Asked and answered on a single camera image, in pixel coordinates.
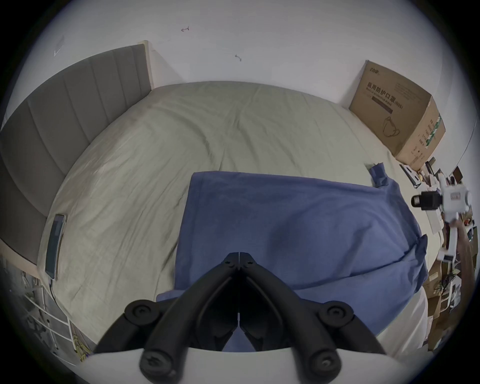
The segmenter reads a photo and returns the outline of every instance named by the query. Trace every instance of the bed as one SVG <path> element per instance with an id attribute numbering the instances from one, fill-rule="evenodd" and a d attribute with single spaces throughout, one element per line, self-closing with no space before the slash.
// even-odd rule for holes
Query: bed
<path id="1" fill-rule="evenodd" d="M 97 342 L 128 303 L 154 300 L 173 288 L 192 173 L 238 171 L 372 186 L 368 168 L 380 162 L 409 205 L 415 189 L 399 162 L 338 105 L 260 84 L 156 88 L 104 129 L 68 172 L 46 220 L 38 272 L 48 285 L 49 230 L 54 215 L 65 213 L 53 293 Z M 440 239 L 424 212 L 412 212 L 429 238 L 430 268 Z M 425 309 L 426 300 L 419 302 Z"/>

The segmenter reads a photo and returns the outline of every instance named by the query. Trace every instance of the cardboard box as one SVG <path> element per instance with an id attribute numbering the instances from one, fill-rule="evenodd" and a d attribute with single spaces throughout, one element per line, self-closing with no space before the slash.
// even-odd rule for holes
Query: cardboard box
<path id="1" fill-rule="evenodd" d="M 434 296 L 428 299 L 427 316 L 431 316 L 432 319 L 436 319 L 440 316 L 440 303 L 440 296 Z"/>
<path id="2" fill-rule="evenodd" d="M 445 134 L 432 95 L 371 61 L 365 66 L 350 110 L 398 161 L 415 171 L 429 159 Z"/>
<path id="3" fill-rule="evenodd" d="M 423 283 L 423 288 L 427 294 L 427 298 L 431 299 L 435 296 L 440 296 L 440 282 L 442 281 L 442 262 L 435 260 L 430 271 L 428 272 L 427 280 Z"/>

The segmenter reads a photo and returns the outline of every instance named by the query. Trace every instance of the blue towel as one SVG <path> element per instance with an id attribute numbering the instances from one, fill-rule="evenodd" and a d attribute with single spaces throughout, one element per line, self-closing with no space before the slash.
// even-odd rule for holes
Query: blue towel
<path id="1" fill-rule="evenodd" d="M 421 235 L 383 164 L 376 188 L 236 172 L 192 175 L 180 228 L 179 295 L 230 252 L 247 252 L 305 299 L 340 300 L 379 334 L 425 281 Z M 234 340 L 224 350 L 246 350 Z"/>

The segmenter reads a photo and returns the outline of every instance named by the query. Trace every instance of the bed frame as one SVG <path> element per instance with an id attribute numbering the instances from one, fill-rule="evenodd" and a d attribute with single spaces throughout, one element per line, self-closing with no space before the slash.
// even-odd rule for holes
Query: bed frame
<path id="1" fill-rule="evenodd" d="M 89 144 L 151 89 L 145 43 L 89 57 L 33 91 L 0 132 L 0 253 L 36 276 L 57 191 Z"/>

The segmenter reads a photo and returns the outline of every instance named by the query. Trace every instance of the person's hand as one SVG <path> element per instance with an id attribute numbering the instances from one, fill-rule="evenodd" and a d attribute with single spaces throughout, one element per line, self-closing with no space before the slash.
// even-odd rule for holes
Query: person's hand
<path id="1" fill-rule="evenodd" d="M 465 246 L 468 244 L 468 236 L 467 236 L 467 230 L 465 226 L 463 225 L 462 220 L 454 220 L 451 223 L 449 223 L 451 228 L 457 228 L 458 232 L 458 243 L 457 247 L 459 246 Z"/>

